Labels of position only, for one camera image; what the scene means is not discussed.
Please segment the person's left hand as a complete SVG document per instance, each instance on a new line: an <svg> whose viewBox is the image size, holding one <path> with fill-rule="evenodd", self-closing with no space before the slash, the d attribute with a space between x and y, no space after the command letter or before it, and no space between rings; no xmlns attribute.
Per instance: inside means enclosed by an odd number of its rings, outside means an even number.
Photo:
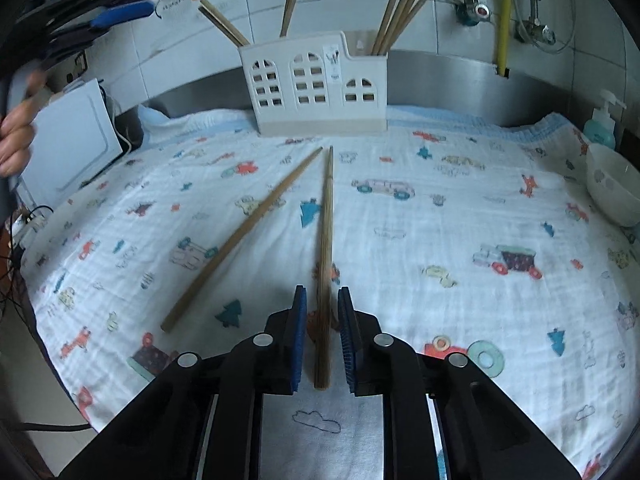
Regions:
<svg viewBox="0 0 640 480"><path fill-rule="evenodd" d="M42 70L35 70L27 78L29 97L14 107L8 116L1 119L1 175L12 177L20 174L28 165L32 153L30 146L36 136L32 124L41 110L37 94L46 85L47 76Z"/></svg>

